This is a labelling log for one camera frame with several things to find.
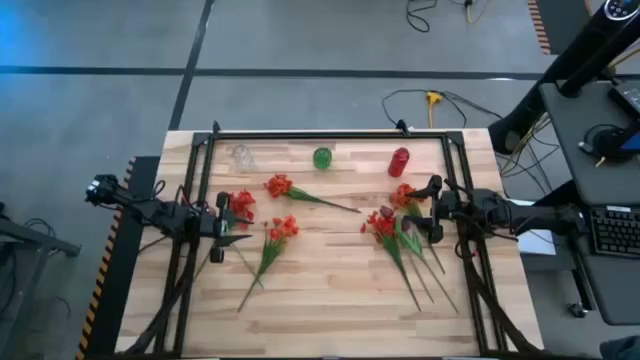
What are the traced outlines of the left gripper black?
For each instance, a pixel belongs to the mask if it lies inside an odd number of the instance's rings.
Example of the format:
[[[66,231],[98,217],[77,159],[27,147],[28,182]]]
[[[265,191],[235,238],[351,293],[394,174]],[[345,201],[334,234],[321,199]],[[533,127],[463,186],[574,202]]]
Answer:
[[[229,204],[230,194],[219,192],[216,198],[215,213],[203,212],[200,217],[199,236],[213,240],[209,250],[209,261],[211,263],[222,263],[225,257],[225,248],[239,240],[251,237],[251,234],[227,234],[228,224],[231,226],[235,226],[236,224],[252,224],[251,220],[239,217],[232,210],[228,209]]]

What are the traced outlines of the hazard striped floor mat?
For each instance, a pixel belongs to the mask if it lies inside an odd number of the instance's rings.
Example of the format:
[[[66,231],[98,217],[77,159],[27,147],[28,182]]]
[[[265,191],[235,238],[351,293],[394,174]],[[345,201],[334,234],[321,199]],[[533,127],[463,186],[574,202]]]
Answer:
[[[527,0],[538,44],[545,55],[560,55],[590,20],[590,0]]]

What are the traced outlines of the black tower fan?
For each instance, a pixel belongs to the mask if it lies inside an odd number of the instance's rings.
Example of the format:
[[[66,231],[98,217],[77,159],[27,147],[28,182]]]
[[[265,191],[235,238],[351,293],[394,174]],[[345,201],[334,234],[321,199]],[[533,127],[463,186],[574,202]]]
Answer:
[[[606,0],[515,108],[488,127],[493,150],[511,154],[544,113],[540,88],[562,82],[577,92],[640,39],[640,0]]]

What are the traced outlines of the red glass vase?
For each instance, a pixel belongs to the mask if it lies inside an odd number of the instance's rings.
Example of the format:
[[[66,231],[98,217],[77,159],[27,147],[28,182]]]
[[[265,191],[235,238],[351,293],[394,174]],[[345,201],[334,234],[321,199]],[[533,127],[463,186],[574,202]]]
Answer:
[[[388,174],[392,177],[400,177],[403,174],[409,159],[410,153],[407,148],[400,147],[396,149],[389,163]]]

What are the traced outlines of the yellow power plug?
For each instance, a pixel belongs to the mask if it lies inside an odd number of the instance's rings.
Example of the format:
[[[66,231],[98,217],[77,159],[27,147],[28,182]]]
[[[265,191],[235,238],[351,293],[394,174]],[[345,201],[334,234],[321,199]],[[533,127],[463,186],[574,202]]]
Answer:
[[[443,100],[443,95],[437,91],[427,91],[426,100],[428,103],[428,125],[434,127],[434,108],[435,105]]]

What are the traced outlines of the orange artificial flower bunch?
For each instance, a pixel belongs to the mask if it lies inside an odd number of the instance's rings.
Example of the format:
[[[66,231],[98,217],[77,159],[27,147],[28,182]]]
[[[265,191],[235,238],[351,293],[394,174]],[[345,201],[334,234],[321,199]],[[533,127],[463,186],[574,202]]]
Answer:
[[[423,202],[423,199],[421,198],[415,199],[415,198],[410,198],[406,196],[407,193],[413,192],[413,191],[415,191],[414,187],[412,187],[407,183],[402,183],[390,195],[390,202],[393,205],[393,207],[396,209],[405,209],[408,215],[424,217],[420,207],[420,203]],[[433,230],[434,228],[432,228],[430,231],[419,229],[420,233],[422,234],[422,236],[426,241],[427,247],[431,251],[441,272],[445,274],[446,271],[444,269],[444,266],[442,265],[442,262],[440,261],[440,258],[438,257],[437,252],[433,246],[433,244],[436,242],[436,239],[433,235]]]
[[[278,198],[281,196],[288,197],[292,200],[300,200],[306,202],[319,203],[335,208],[339,208],[342,210],[346,210],[349,212],[360,213],[360,210],[357,208],[350,208],[347,206],[343,206],[340,204],[336,204],[333,202],[329,202],[313,196],[304,190],[295,187],[293,181],[290,180],[286,174],[275,174],[272,178],[270,178],[267,182],[263,184],[263,187],[267,190],[273,198]]]
[[[241,312],[247,303],[252,291],[260,283],[262,276],[267,272],[275,260],[283,254],[288,241],[298,235],[299,227],[293,215],[284,218],[273,218],[271,222],[264,222],[264,241],[259,266],[254,274],[254,279],[249,286],[237,312]]]

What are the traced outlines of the grey side table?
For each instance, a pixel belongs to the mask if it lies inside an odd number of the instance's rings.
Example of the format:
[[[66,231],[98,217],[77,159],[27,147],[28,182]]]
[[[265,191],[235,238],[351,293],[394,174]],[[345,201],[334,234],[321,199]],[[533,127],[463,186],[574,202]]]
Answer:
[[[43,219],[12,220],[0,202],[0,359],[14,348],[52,254],[77,257],[81,247],[56,236]]]

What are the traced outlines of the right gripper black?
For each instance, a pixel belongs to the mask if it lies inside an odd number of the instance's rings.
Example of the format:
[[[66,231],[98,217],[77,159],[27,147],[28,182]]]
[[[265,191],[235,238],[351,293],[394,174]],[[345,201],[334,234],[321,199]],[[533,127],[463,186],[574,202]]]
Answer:
[[[439,243],[443,235],[442,220],[465,220],[469,227],[473,225],[473,218],[463,208],[463,203],[458,200],[458,190],[461,187],[454,184],[453,190],[441,192],[443,184],[450,185],[448,179],[443,180],[440,175],[433,175],[428,185],[420,190],[406,194],[410,198],[430,198],[430,217],[405,215],[404,221],[414,224],[417,228],[429,231],[428,242],[430,244]]]

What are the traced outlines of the black laptop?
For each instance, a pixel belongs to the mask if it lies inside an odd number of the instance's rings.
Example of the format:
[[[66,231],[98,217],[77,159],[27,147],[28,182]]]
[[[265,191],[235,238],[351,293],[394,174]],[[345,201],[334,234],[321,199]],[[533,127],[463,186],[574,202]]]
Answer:
[[[640,88],[627,82],[613,82],[609,98],[627,115],[640,119]]]

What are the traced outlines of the grey desk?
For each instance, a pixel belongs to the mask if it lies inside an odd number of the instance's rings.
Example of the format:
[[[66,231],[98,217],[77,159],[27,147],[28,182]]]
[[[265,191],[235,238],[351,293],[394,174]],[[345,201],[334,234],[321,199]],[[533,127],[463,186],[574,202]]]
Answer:
[[[538,200],[540,206],[577,205],[590,230],[591,208],[640,211],[640,155],[622,163],[583,152],[578,143],[588,129],[598,124],[626,127],[640,119],[623,112],[608,96],[613,82],[640,88],[640,81],[596,81],[574,96],[566,96],[557,85],[544,84],[540,91],[571,174],[570,179]],[[573,241],[578,264],[584,270],[597,308],[609,325],[640,325],[640,258],[599,255],[589,236]]]

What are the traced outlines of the black keyboard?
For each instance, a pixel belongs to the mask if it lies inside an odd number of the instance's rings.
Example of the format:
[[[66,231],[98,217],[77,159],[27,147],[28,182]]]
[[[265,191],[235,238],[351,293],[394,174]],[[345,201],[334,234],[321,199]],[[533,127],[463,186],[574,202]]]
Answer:
[[[640,258],[640,211],[591,208],[589,221],[594,253]]]

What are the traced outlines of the white paper sheet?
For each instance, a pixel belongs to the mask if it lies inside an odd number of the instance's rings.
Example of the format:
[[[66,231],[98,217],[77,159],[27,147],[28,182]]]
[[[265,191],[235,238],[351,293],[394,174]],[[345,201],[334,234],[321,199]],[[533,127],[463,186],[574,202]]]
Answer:
[[[522,255],[556,255],[556,244],[550,230],[533,229],[516,235],[516,238]]]

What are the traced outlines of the clear glass vase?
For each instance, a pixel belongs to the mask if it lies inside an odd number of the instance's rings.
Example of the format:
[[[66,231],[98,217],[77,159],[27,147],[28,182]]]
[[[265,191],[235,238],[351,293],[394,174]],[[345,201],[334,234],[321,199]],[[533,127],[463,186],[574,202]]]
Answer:
[[[233,148],[232,158],[237,172],[253,172],[256,169],[251,150],[243,144]]]

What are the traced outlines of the black platform with hazard stripes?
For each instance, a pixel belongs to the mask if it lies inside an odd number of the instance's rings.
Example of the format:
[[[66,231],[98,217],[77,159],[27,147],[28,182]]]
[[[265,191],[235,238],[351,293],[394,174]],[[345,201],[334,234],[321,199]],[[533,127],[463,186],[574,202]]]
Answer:
[[[143,226],[122,207],[113,212],[100,266],[92,287],[75,360],[165,360],[163,355],[124,355],[116,343],[136,264]]]

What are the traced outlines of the red artificial flower bunch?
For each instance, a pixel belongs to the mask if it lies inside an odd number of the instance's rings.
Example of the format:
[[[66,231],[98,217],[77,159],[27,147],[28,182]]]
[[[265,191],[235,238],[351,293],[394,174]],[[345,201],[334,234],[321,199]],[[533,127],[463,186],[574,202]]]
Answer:
[[[237,216],[253,222],[254,212],[252,211],[252,206],[255,203],[256,200],[253,198],[252,194],[247,190],[243,190],[238,193],[230,194],[229,209]],[[230,224],[228,225],[230,229],[246,229],[248,227],[246,224],[236,224],[235,226],[231,226]]]
[[[376,243],[387,252],[398,269],[417,310],[420,311],[421,307],[411,286],[403,263],[400,244],[396,236],[395,225],[396,217],[394,216],[394,213],[391,213],[389,216],[385,216],[380,211],[374,211],[360,226],[360,232],[364,234],[371,234],[376,240]]]

